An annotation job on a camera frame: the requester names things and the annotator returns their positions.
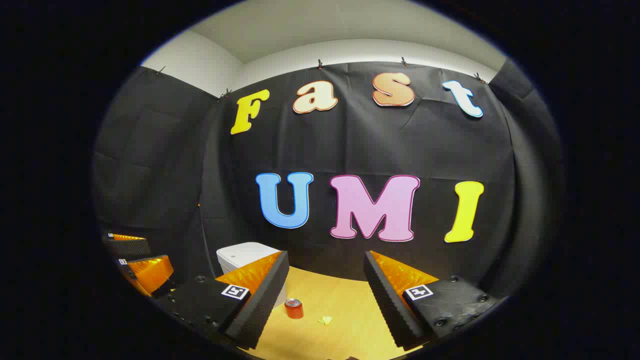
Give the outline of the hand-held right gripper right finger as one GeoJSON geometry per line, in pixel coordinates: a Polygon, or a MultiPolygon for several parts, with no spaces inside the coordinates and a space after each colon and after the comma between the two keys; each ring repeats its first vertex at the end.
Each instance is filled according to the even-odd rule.
{"type": "Polygon", "coordinates": [[[396,346],[433,347],[459,337],[501,305],[458,275],[436,278],[368,250],[363,270],[396,346]]]}

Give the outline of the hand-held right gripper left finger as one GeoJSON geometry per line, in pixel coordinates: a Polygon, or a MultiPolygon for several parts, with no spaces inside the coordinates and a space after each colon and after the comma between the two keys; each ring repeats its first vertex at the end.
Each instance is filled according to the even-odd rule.
{"type": "Polygon", "coordinates": [[[285,285],[290,261],[277,251],[217,278],[199,275],[166,296],[166,312],[201,337],[255,349],[285,285]]]}

